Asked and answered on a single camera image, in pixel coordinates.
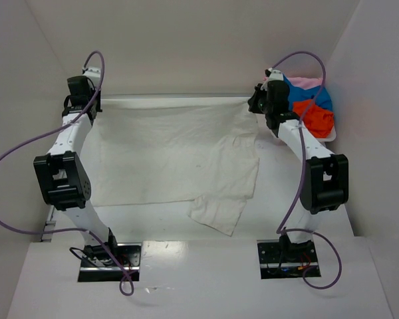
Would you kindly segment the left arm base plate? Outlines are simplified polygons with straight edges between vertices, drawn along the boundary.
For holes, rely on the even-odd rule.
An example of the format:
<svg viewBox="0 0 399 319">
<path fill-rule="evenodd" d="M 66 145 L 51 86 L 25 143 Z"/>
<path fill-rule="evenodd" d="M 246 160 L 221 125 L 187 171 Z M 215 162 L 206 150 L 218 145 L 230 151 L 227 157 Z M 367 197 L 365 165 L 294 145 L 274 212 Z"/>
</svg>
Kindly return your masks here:
<svg viewBox="0 0 399 319">
<path fill-rule="evenodd" d="M 114 256 L 131 273 L 134 282 L 139 281 L 141 251 L 141 243 L 118 243 L 114 250 Z M 85 255 L 86 247 L 82 252 L 79 249 L 75 252 L 80 259 L 78 282 L 119 282 L 122 278 L 120 267 L 106 253 L 90 258 Z"/>
</svg>

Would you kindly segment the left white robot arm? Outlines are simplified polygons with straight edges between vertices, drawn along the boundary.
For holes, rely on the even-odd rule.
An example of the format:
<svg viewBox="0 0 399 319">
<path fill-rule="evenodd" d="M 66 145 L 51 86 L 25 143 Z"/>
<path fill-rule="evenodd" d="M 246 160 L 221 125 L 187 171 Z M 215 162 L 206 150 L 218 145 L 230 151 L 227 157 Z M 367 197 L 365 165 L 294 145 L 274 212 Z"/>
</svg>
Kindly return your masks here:
<svg viewBox="0 0 399 319">
<path fill-rule="evenodd" d="M 33 166 L 45 203 L 63 212 L 83 229 L 82 260 L 92 266 L 111 265 L 103 247 L 116 250 L 112 231 L 100 220 L 90 201 L 92 186 L 80 159 L 83 144 L 100 109 L 100 78 L 93 75 L 67 79 L 69 95 L 62 112 L 63 128 L 52 148 L 34 159 Z"/>
</svg>

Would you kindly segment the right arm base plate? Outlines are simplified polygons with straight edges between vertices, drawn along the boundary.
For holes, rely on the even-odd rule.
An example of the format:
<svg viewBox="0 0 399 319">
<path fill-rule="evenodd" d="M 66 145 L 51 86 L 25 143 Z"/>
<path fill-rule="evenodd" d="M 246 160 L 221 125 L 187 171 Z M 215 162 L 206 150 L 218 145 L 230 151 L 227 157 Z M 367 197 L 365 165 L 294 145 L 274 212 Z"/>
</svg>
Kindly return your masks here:
<svg viewBox="0 0 399 319">
<path fill-rule="evenodd" d="M 281 240 L 258 241 L 261 279 L 321 277 L 317 252 L 312 241 L 301 244 Z"/>
</svg>

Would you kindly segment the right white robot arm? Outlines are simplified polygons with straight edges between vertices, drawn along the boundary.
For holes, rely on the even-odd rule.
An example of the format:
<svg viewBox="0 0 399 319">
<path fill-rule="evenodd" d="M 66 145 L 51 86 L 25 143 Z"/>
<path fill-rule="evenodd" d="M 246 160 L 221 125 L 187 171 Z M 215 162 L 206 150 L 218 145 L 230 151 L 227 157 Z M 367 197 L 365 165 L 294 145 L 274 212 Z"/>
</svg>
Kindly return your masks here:
<svg viewBox="0 0 399 319">
<path fill-rule="evenodd" d="M 310 248 L 313 232 L 326 212 L 336 211 L 348 200 L 348 159 L 323 146 L 301 117 L 289 110 L 289 85 L 269 80 L 254 88 L 249 111 L 262 114 L 267 127 L 284 142 L 301 163 L 296 194 L 277 227 L 280 252 L 297 258 Z"/>
</svg>

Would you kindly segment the white t shirt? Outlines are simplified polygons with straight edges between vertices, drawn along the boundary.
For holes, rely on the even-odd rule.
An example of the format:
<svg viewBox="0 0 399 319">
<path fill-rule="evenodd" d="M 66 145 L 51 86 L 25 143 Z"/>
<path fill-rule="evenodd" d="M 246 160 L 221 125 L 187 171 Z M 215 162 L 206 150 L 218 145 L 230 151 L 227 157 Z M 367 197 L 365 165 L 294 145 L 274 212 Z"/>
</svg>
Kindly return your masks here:
<svg viewBox="0 0 399 319">
<path fill-rule="evenodd" d="M 92 204 L 187 201 L 192 220 L 230 236 L 255 190 L 258 130 L 243 100 L 110 106 L 93 127 Z"/>
</svg>

